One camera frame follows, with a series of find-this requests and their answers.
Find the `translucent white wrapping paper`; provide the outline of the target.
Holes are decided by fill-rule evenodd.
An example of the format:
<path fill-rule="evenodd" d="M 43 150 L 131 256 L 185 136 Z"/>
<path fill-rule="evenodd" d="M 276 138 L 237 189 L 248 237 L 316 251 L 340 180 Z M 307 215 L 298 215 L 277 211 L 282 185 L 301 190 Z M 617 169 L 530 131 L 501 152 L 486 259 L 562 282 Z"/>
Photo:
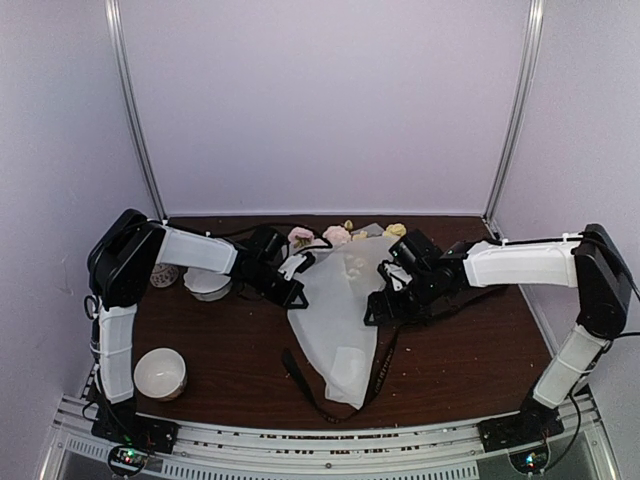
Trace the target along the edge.
<path fill-rule="evenodd" d="M 313 249 L 316 262 L 295 278 L 309 306 L 288 312 L 288 320 L 310 365 L 324 380 L 324 398 L 357 410 L 365 403 L 377 347 L 377 328 L 365 326 L 367 297 L 385 282 L 377 271 L 399 238 L 358 238 L 332 249 Z M 344 274 L 344 253 L 364 258 L 356 281 Z"/>

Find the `small yellow flower sprig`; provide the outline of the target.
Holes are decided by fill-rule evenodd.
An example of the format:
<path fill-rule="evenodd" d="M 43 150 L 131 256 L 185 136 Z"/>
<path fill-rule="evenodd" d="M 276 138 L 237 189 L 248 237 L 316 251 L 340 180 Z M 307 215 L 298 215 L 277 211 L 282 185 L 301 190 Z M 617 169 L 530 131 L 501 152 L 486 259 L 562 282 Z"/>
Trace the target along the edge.
<path fill-rule="evenodd" d="M 356 281 L 362 275 L 362 268 L 366 266 L 364 258 L 355 253 L 344 253 L 344 274 L 348 281 Z"/>

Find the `pink flower stem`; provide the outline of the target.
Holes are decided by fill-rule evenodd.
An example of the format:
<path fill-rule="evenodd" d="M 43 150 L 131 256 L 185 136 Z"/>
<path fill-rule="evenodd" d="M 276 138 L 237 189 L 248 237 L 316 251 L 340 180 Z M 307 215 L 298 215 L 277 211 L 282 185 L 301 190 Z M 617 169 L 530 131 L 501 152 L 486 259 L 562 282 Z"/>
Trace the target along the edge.
<path fill-rule="evenodd" d="M 310 246 L 315 240 L 315 234 L 303 227 L 294 227 L 288 234 L 288 241 L 294 249 Z"/>

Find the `pink rose stem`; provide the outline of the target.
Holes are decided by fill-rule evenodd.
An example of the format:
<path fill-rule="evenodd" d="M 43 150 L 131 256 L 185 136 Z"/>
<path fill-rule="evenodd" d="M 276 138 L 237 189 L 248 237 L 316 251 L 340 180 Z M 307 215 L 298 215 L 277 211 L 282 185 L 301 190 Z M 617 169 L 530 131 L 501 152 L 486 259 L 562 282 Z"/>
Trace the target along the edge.
<path fill-rule="evenodd" d="M 323 232 L 323 238 L 333 247 L 339 247 L 352 241 L 353 222 L 345 220 L 342 224 L 331 225 Z"/>

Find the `yellow blossom stem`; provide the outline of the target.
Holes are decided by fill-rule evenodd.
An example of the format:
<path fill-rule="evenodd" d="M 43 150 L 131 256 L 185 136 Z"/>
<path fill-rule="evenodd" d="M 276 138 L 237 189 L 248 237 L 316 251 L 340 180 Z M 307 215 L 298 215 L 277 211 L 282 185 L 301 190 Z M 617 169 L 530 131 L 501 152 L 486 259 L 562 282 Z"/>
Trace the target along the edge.
<path fill-rule="evenodd" d="M 385 228 L 385 230 L 383 232 L 383 235 L 385 237 L 401 238 L 406 233 L 407 233 L 407 229 L 406 229 L 406 226 L 404 224 L 402 224 L 402 223 L 394 223 L 394 224 L 389 224 Z"/>

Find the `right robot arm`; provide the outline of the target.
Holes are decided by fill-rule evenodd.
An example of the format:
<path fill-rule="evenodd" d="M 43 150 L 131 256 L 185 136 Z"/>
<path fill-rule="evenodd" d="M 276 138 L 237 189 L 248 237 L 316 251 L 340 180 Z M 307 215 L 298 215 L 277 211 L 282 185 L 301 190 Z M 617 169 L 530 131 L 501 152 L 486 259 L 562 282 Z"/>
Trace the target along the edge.
<path fill-rule="evenodd" d="M 447 250 L 413 230 L 389 253 L 390 259 L 377 267 L 384 286 L 367 298 L 367 326 L 448 316 L 481 298 L 485 290 L 508 285 L 578 291 L 575 326 L 513 419 L 513 433 L 526 442 L 550 426 L 572 388 L 622 335 L 630 300 L 639 294 L 626 263 L 599 224 L 559 238 L 483 239 L 458 242 Z"/>

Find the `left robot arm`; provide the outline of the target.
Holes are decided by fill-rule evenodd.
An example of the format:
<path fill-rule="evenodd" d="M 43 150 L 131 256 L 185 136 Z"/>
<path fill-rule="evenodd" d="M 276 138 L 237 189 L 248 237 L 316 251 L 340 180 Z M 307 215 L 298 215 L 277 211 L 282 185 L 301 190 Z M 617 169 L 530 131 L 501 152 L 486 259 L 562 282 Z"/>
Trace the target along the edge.
<path fill-rule="evenodd" d="M 292 265 L 277 264 L 286 242 L 281 227 L 262 223 L 229 233 L 204 233 L 127 209 L 93 247 L 87 259 L 91 293 L 85 313 L 92 322 L 99 413 L 121 443 L 133 444 L 144 433 L 135 406 L 133 329 L 154 268 L 168 264 L 200 269 L 248 285 L 286 310 L 305 309 L 309 302 L 295 273 L 313 259 L 302 253 L 294 255 Z"/>

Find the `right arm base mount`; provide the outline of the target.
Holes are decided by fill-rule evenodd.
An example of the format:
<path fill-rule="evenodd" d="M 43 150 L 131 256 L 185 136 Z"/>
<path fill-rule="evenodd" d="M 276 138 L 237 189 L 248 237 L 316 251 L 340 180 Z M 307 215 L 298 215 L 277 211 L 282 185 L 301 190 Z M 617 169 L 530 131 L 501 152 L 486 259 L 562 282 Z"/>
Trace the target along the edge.
<path fill-rule="evenodd" d="M 483 420 L 477 428 L 486 452 L 541 442 L 564 432 L 564 425 L 558 418 L 544 419 L 522 412 Z"/>

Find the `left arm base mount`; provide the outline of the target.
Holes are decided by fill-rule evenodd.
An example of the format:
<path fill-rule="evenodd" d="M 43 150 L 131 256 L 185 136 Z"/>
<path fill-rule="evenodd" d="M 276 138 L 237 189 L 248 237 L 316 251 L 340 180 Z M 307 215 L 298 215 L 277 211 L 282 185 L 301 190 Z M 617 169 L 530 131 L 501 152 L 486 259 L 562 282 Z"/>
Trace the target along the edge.
<path fill-rule="evenodd" d="M 91 427 L 91 434 L 149 453 L 171 454 L 178 430 L 179 425 L 175 422 L 136 416 L 128 429 L 119 426 L 115 420 L 98 419 Z"/>

